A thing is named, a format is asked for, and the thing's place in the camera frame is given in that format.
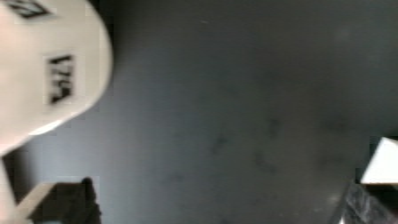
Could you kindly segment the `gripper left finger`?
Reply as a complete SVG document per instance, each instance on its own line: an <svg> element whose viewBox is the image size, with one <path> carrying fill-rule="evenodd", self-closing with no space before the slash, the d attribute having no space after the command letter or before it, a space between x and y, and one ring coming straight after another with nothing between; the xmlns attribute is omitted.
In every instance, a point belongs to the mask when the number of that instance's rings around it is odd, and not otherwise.
<svg viewBox="0 0 398 224"><path fill-rule="evenodd" d="M99 224L99 204L92 179L41 183L18 207L18 224Z"/></svg>

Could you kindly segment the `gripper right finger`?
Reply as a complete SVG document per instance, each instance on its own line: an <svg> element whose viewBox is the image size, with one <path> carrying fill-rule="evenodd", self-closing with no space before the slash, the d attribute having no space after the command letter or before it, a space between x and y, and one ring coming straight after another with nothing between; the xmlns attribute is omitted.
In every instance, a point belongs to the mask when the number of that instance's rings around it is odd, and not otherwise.
<svg viewBox="0 0 398 224"><path fill-rule="evenodd" d="M391 185L350 185L343 223L398 224L398 189Z"/></svg>

